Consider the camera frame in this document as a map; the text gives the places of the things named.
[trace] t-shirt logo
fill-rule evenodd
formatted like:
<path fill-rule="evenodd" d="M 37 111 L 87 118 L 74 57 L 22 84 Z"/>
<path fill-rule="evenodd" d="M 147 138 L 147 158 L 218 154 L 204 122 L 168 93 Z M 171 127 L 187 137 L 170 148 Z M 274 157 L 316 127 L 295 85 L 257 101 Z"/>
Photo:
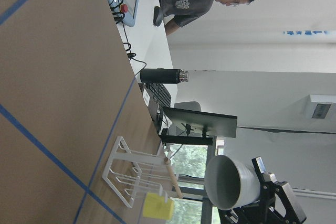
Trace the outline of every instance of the t-shirt logo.
<path fill-rule="evenodd" d="M 177 9 L 189 9 L 189 4 L 189 0 L 179 0 L 175 3 Z"/>

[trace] white table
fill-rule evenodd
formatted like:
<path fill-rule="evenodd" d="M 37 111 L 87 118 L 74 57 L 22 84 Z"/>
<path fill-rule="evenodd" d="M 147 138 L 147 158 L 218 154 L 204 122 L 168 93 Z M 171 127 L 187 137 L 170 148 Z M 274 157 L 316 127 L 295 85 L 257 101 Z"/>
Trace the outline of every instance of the white table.
<path fill-rule="evenodd" d="M 132 45 L 131 51 L 136 53 L 135 59 L 145 61 L 146 68 L 173 68 L 164 24 L 162 22 L 159 27 L 153 25 L 155 6 L 159 6 L 159 0 L 139 0 L 135 26 L 125 26 L 127 38 Z M 117 27 L 123 42 L 126 42 L 122 24 L 119 23 Z M 137 73 L 144 64 L 131 60 L 131 66 L 134 73 Z M 171 105 L 173 106 L 177 85 L 165 84 L 165 86 L 172 96 Z"/>

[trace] wooden dowel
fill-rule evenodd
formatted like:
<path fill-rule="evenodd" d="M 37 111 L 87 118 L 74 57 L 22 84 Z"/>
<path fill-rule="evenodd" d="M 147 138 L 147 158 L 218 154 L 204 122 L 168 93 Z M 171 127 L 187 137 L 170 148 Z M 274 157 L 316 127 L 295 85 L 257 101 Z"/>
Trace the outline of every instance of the wooden dowel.
<path fill-rule="evenodd" d="M 176 190 L 176 193 L 177 193 L 177 196 L 179 199 L 183 199 L 183 195 L 182 195 L 182 192 L 181 192 L 181 189 L 177 183 L 177 179 L 176 179 L 176 176 L 174 174 L 174 171 L 173 171 L 173 168 L 171 166 L 171 161 L 169 158 L 165 157 L 164 158 L 164 163 L 166 164 L 166 167 L 167 167 L 167 170 L 168 170 L 168 173 L 169 173 L 169 176 L 170 176 L 170 179 L 172 180 L 172 184 L 173 186 L 175 187 L 175 190 Z"/>

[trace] ceiling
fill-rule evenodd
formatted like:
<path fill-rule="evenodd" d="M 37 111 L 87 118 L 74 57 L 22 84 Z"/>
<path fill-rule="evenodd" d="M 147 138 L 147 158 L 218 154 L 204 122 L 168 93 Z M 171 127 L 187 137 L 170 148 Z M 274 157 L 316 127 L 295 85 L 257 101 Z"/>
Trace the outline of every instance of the ceiling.
<path fill-rule="evenodd" d="M 336 132 L 308 119 L 308 95 L 336 95 L 336 0 L 255 0 L 211 11 L 168 36 L 174 68 L 190 71 L 177 102 L 238 116 L 239 126 Z M 329 34 L 291 37 L 287 31 Z"/>

